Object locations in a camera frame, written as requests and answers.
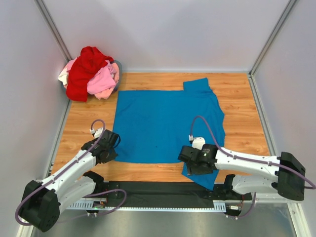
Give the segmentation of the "blue t shirt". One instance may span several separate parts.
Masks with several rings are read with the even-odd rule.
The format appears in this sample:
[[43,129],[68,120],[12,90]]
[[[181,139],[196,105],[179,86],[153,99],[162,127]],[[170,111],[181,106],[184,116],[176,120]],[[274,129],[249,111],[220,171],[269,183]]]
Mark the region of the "blue t shirt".
[[119,91],[114,133],[121,138],[116,161],[178,163],[190,128],[208,144],[224,146],[224,113],[208,79],[183,83],[183,90]]

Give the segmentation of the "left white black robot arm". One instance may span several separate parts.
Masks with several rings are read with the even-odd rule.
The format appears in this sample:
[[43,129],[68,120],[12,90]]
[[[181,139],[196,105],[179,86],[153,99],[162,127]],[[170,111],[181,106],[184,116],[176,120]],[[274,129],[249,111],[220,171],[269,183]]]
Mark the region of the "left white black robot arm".
[[92,131],[94,139],[56,173],[41,181],[30,181],[15,212],[17,221],[24,219],[42,232],[50,230],[60,214],[84,197],[99,198],[108,193],[104,178],[92,168],[117,157],[120,136],[107,129]]

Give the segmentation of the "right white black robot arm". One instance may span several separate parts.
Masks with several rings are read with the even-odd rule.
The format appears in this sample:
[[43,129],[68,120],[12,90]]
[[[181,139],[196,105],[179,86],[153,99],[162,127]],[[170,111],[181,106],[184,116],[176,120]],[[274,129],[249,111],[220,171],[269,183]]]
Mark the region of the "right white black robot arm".
[[305,197],[305,167],[288,152],[280,156],[258,156],[234,152],[223,147],[204,144],[201,148],[183,146],[178,159],[186,164],[188,174],[211,174],[215,170],[245,172],[235,175],[222,187],[228,199],[247,193],[276,193],[293,201]]

